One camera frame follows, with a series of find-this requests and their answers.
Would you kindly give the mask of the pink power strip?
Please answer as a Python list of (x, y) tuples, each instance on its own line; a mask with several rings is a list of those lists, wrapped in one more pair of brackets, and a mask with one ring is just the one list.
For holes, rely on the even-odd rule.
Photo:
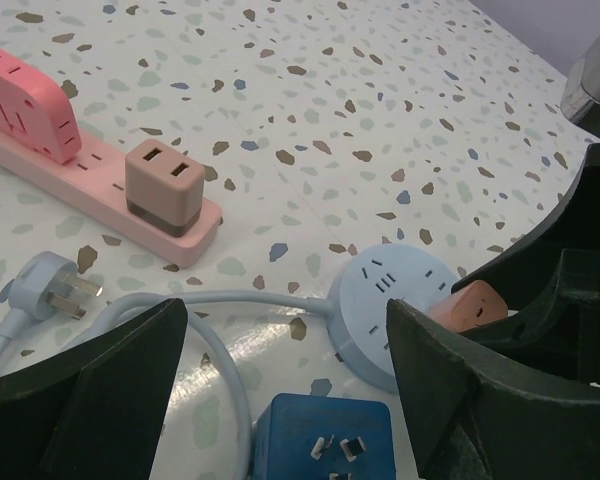
[(79, 128), (61, 87), (0, 48), (0, 166), (180, 268), (214, 240), (221, 209), (203, 192), (201, 214), (172, 237), (127, 209), (125, 156)]

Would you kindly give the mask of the pink brown plug adapter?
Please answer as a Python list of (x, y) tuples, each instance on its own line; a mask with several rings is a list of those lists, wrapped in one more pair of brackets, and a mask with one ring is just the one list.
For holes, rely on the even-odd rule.
[(172, 236), (183, 236), (199, 219), (203, 204), (204, 167), (155, 139), (125, 156), (127, 209)]

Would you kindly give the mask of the blue round socket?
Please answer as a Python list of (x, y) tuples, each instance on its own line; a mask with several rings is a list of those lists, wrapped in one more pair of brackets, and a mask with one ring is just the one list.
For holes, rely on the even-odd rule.
[(457, 275), (419, 248), (381, 244), (353, 257), (336, 276), (327, 299), (329, 338), (346, 366), (361, 380), (398, 392), (386, 330), (386, 307), (402, 300), (425, 313), (446, 299)]

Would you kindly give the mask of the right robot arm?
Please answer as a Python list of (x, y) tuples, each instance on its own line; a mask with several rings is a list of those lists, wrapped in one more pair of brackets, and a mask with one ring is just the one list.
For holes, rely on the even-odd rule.
[(600, 35), (573, 65), (564, 117), (596, 137), (556, 207), (512, 247), (458, 281), (481, 280), (512, 315), (466, 335), (531, 368), (600, 385)]

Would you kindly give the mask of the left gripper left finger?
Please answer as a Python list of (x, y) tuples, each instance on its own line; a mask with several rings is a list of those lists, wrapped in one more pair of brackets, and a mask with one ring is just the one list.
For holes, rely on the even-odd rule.
[(178, 299), (0, 377), (0, 479), (146, 479), (187, 328)]

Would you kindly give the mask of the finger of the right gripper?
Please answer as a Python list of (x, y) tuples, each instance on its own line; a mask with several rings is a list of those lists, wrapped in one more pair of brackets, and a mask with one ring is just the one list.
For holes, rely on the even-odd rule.
[(600, 385), (600, 307), (558, 306), (548, 314), (527, 307), (462, 334), (530, 368)]
[(458, 281), (452, 294), (482, 280), (506, 302), (527, 307), (600, 307), (600, 143), (589, 146), (576, 178), (554, 210), (512, 247)]

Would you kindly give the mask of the blue cube socket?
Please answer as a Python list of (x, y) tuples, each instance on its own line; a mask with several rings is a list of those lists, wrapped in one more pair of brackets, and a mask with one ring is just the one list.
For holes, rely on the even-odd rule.
[(395, 479), (388, 407), (369, 400), (276, 395), (256, 423), (252, 477)]

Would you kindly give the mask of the orange pink plug adapter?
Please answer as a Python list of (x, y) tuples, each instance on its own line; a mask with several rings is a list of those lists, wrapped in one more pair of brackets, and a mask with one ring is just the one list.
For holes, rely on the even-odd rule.
[(506, 318), (508, 306), (488, 283), (476, 280), (432, 306), (427, 315), (460, 333)]

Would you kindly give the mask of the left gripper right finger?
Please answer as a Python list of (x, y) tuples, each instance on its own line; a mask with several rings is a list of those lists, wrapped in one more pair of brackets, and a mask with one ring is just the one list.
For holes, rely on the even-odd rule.
[(600, 479), (600, 388), (513, 361), (401, 300), (386, 329), (423, 479)]

